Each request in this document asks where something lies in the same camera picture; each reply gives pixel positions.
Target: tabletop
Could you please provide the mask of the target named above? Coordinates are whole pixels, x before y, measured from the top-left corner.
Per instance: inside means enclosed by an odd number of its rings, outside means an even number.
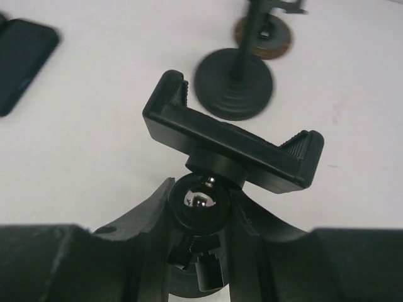
[[[208,53],[235,47],[245,0],[0,0],[10,18],[55,26],[62,43],[0,119],[0,223],[94,230],[145,200],[186,156],[153,141],[142,109],[169,69],[192,82]],[[316,130],[325,147],[311,188],[245,192],[303,230],[403,228],[403,5],[308,0],[276,14],[295,37],[267,61],[270,105],[237,126],[277,145]],[[208,114],[193,91],[189,107]],[[200,301],[228,301],[228,289]],[[171,297],[170,301],[185,301]]]

